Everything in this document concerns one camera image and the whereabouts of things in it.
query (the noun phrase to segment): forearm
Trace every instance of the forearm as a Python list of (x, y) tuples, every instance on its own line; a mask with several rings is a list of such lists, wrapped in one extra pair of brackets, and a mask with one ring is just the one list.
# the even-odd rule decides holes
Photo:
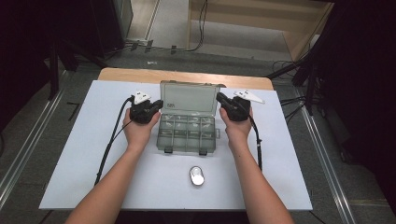
[(248, 144), (233, 150), (250, 223), (293, 223), (289, 211), (262, 175)]
[(66, 223), (114, 223), (138, 163), (138, 151), (127, 149)]

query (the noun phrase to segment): person's left hand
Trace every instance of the person's left hand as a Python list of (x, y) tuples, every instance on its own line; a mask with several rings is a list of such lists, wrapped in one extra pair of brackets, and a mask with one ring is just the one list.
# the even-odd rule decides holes
[[(125, 118), (123, 120), (123, 125), (128, 124), (131, 119), (129, 118), (130, 109), (128, 108), (125, 113)], [(151, 129), (160, 119), (161, 113), (157, 112), (148, 124), (139, 124), (131, 122), (124, 128), (124, 133), (126, 140), (128, 142), (128, 148), (138, 148), (143, 150), (146, 144), (149, 142), (149, 137), (151, 134)]]

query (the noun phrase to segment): white tag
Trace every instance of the white tag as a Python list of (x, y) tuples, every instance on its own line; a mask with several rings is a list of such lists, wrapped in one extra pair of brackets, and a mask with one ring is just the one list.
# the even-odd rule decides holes
[(147, 93), (144, 93), (142, 91), (137, 91), (136, 94), (134, 95), (134, 104), (138, 105), (142, 102), (147, 101), (149, 98), (151, 98), (150, 95)]
[(249, 100), (249, 101), (254, 101), (257, 103), (265, 104), (264, 100), (260, 99), (258, 96), (255, 94), (251, 93), (250, 91), (235, 91), (233, 93), (236, 96), (241, 97), (242, 99)]

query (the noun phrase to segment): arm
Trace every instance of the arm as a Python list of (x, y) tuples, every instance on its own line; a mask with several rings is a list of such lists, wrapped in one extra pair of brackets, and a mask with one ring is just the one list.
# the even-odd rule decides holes
[[(128, 115), (129, 109), (126, 111), (124, 125), (130, 121)], [(131, 122), (125, 127), (124, 132), (128, 142), (125, 152), (78, 204), (66, 223), (114, 223), (140, 155), (149, 142), (151, 129), (159, 118), (160, 113), (157, 113), (147, 125)]]
[(293, 223), (289, 211), (262, 175), (248, 148), (249, 120), (234, 122), (220, 109), (233, 153), (250, 223)]

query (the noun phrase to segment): cord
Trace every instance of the cord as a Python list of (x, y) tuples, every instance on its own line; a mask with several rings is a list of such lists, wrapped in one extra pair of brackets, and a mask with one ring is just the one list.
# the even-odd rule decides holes
[[(308, 50), (306, 53), (304, 53), (304, 54), (300, 57), (300, 60), (303, 60), (304, 57), (306, 57), (310, 51), (311, 51), (311, 47), (309, 47), (309, 50)], [(283, 68), (284, 68), (285, 63), (292, 63), (292, 64), (294, 65), (294, 70), (295, 70), (295, 71), (298, 71), (298, 69), (304, 69), (304, 68), (301, 67), (300, 65), (296, 65), (296, 64), (295, 64), (295, 63), (296, 63), (295, 61), (282, 61), (282, 60), (280, 60), (280, 61), (275, 61), (275, 62), (273, 62), (273, 64), (272, 64), (272, 71), (273, 71), (273, 73), (275, 72), (275, 64), (277, 64), (277, 63), (282, 63), (280, 69), (283, 69)], [(293, 74), (289, 74), (289, 72), (286, 72), (286, 73), (284, 73), (284, 74), (289, 75), (290, 77), (294, 77), (294, 75), (293, 75)]]
[(283, 106), (283, 105), (289, 105), (289, 104), (293, 104), (293, 103), (300, 102), (300, 101), (305, 101), (305, 96), (300, 96), (300, 97), (296, 97), (296, 98), (280, 100), (279, 102)]
[[(201, 13), (200, 13), (200, 16), (199, 16), (200, 41), (199, 41), (198, 45), (194, 49), (169, 49), (169, 48), (152, 47), (152, 46), (147, 47), (145, 45), (140, 45), (140, 44), (138, 44), (137, 47), (141, 47), (141, 48), (145, 48), (145, 49), (163, 49), (163, 50), (172, 50), (172, 51), (196, 51), (196, 50), (198, 50), (204, 44), (206, 12), (207, 12), (207, 0), (205, 0), (204, 5), (201, 8)], [(126, 49), (131, 49), (132, 47), (133, 46), (127, 46), (127, 47), (125, 47), (123, 49), (118, 49), (118, 50), (111, 51), (111, 52), (109, 52), (109, 54), (110, 53), (116, 53), (116, 52), (119, 52), (119, 51), (123, 51), (123, 50), (126, 50)]]
[(326, 224), (326, 222), (324, 222), (322, 219), (320, 219), (320, 217), (318, 217), (317, 215), (315, 215), (314, 212), (309, 211), (309, 213), (310, 213), (312, 216), (314, 216), (317, 220), (319, 220), (321, 223)]
[(54, 210), (49, 210), (48, 213), (43, 217), (43, 219), (41, 219), (41, 221), (38, 224), (43, 224), (47, 218), (52, 214)]
[(262, 170), (262, 140), (259, 136), (259, 129), (257, 128), (256, 122), (254, 122), (253, 117), (250, 116), (250, 113), (246, 111), (244, 107), (242, 107), (239, 103), (235, 102), (236, 106), (243, 110), (248, 118), (250, 119), (251, 126), (253, 127), (254, 132), (256, 133), (256, 143), (257, 143), (257, 163), (259, 165), (260, 170)]
[(122, 104), (122, 107), (121, 107), (121, 109), (120, 109), (119, 116), (117, 117), (116, 125), (114, 126), (113, 134), (111, 134), (110, 141), (109, 141), (108, 144), (107, 144), (107, 147), (106, 147), (106, 150), (105, 150), (105, 154), (103, 155), (102, 162), (100, 163), (99, 171), (98, 171), (98, 173), (97, 173), (97, 175), (96, 175), (96, 180), (95, 180), (95, 184), (94, 184), (94, 185), (96, 185), (96, 184), (99, 182), (99, 180), (100, 180), (100, 177), (101, 177), (102, 172), (103, 172), (103, 168), (105, 167), (105, 162), (106, 162), (106, 159), (107, 159), (108, 152), (109, 152), (110, 149), (111, 149), (111, 145), (113, 144), (113, 142), (114, 142), (114, 140), (116, 139), (116, 137), (120, 134), (120, 132), (121, 132), (128, 124), (131, 123), (131, 122), (129, 122), (129, 123), (127, 123), (126, 125), (122, 126), (121, 130), (120, 130), (120, 131), (117, 133), (117, 135), (116, 135), (117, 127), (119, 126), (120, 118), (121, 118), (122, 112), (123, 112), (123, 110), (124, 110), (124, 107), (125, 107), (125, 105), (126, 105), (128, 102), (130, 102), (130, 101), (132, 101), (132, 98), (131, 98), (131, 97), (128, 98), (128, 99), (126, 99), (125, 102)]
[(290, 120), (294, 117), (294, 115), (297, 114), (297, 112), (298, 112), (301, 108), (303, 108), (303, 106), (304, 106), (304, 105), (299, 105), (293, 112), (289, 113), (289, 114), (285, 117), (285, 119), (286, 119), (286, 118), (289, 118), (288, 121), (286, 122), (286, 124), (289, 124)]

